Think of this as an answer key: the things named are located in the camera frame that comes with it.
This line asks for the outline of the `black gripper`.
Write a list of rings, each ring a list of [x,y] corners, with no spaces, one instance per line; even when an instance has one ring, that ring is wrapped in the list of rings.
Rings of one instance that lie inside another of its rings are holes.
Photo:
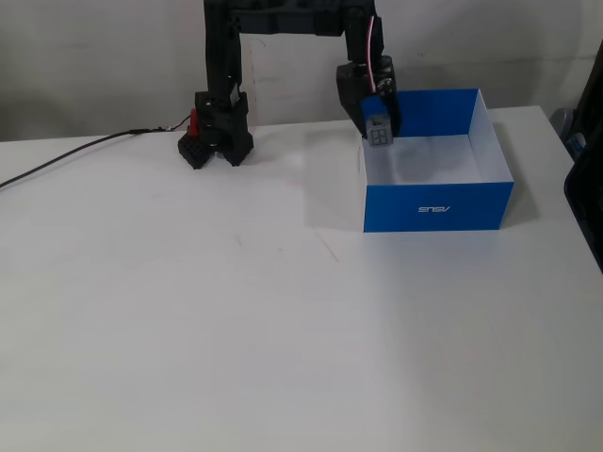
[[[369,96],[383,98],[390,119],[392,137],[399,135],[402,116],[397,94],[397,83],[393,60],[381,56],[371,62],[371,73],[367,64],[348,63],[338,66],[336,84],[341,106],[362,137],[367,136],[367,124],[361,101]]]

